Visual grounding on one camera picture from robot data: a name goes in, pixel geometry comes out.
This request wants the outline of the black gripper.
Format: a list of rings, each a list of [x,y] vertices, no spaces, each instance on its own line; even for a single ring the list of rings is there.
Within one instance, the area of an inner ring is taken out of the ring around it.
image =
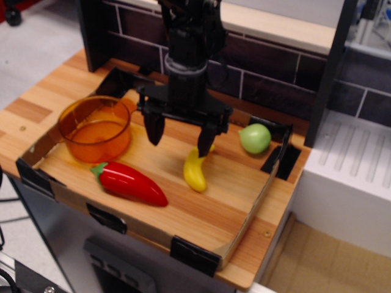
[[[211,95],[207,89],[207,66],[169,66],[166,85],[141,85],[138,106],[144,116],[149,141],[157,146],[164,133],[165,118],[200,126],[197,147],[206,157],[217,134],[226,133],[233,108]]]

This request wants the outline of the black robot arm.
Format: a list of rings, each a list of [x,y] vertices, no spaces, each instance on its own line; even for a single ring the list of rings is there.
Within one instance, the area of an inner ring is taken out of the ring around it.
[[[199,157],[210,151],[216,136],[228,131],[231,106],[207,89],[209,60],[224,46],[227,31],[221,21],[220,1],[160,1],[169,52],[164,64],[167,85],[139,87],[138,108],[144,116],[149,141],[159,144],[165,119],[201,128]]]

